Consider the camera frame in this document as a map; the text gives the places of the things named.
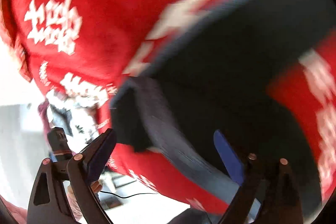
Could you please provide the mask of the person's left hand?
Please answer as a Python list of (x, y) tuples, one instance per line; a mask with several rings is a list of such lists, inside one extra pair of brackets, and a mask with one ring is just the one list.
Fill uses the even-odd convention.
[(93, 201), (94, 196), (102, 190), (102, 185), (99, 181), (94, 181), (90, 185), (82, 184), (81, 189), (79, 186), (69, 184), (67, 187), (68, 204), (72, 211), (75, 221), (80, 221), (83, 217), (82, 208), (87, 207), (90, 201)]

